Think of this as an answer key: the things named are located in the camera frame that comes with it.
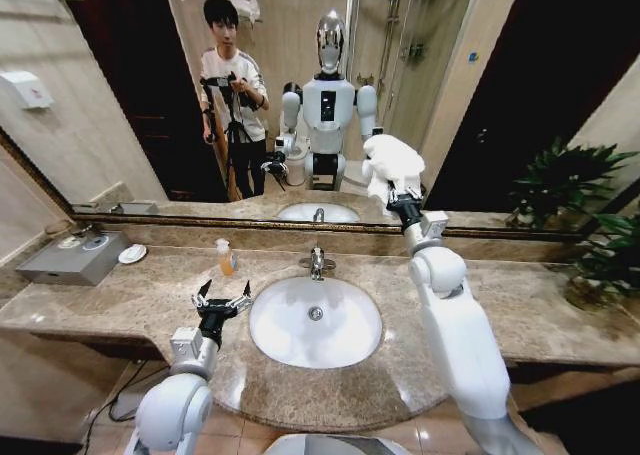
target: white sink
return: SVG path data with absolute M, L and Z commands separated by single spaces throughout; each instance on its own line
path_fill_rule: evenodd
M 382 320 L 369 296 L 347 282 L 309 277 L 264 289 L 249 314 L 253 341 L 268 357 L 295 367 L 361 362 L 380 343 Z
M 319 208 L 324 210 L 324 221 L 328 223 L 356 223 L 360 221 L 356 212 L 336 203 L 296 203 L 281 210 L 278 213 L 278 218 L 311 222 Z

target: vanity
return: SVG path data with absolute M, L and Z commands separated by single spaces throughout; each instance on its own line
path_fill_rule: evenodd
M 135 237 L 135 231 L 129 236 Z M 237 250 L 239 271 L 225 277 L 213 249 L 149 246 L 142 261 L 116 266 L 97 287 L 27 286 L 0 310 L 0 328 L 111 347 L 120 356 L 123 347 L 130 353 L 155 351 L 169 362 L 174 330 L 199 323 L 191 295 L 209 278 L 210 297 L 235 298 L 247 280 L 256 296 L 275 282 L 309 277 L 309 269 L 299 264 L 308 252 L 300 246 L 285 247 L 300 251 L 255 248 Z M 408 258 L 326 256 L 336 268 L 324 276 L 363 290 L 379 310 L 382 336 L 375 351 L 343 368 L 285 365 L 258 349 L 250 333 L 250 311 L 245 311 L 224 326 L 210 383 L 215 402 L 257 422 L 315 432 L 389 426 L 442 402 L 447 394 L 426 349 Z M 509 365 L 640 366 L 640 326 L 618 309 L 589 313 L 570 305 L 563 295 L 565 266 L 467 263 L 473 293 Z

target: door frame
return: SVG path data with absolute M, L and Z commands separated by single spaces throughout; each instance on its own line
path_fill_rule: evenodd
M 469 0 L 420 149 L 427 165 L 422 183 L 428 191 L 440 173 L 514 1 Z

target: hair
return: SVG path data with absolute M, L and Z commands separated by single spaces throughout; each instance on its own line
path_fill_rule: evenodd
M 214 23 L 222 23 L 227 27 L 238 26 L 238 11 L 229 0 L 206 0 L 203 10 L 209 27 Z

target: black pants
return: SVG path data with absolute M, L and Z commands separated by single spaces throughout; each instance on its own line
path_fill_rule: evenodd
M 251 198 L 264 193 L 264 172 L 260 165 L 264 163 L 267 152 L 266 140 L 248 143 L 233 143 L 229 145 L 231 162 L 236 173 L 236 184 L 242 192 L 242 198 Z M 251 170 L 253 191 L 249 186 L 248 171 Z

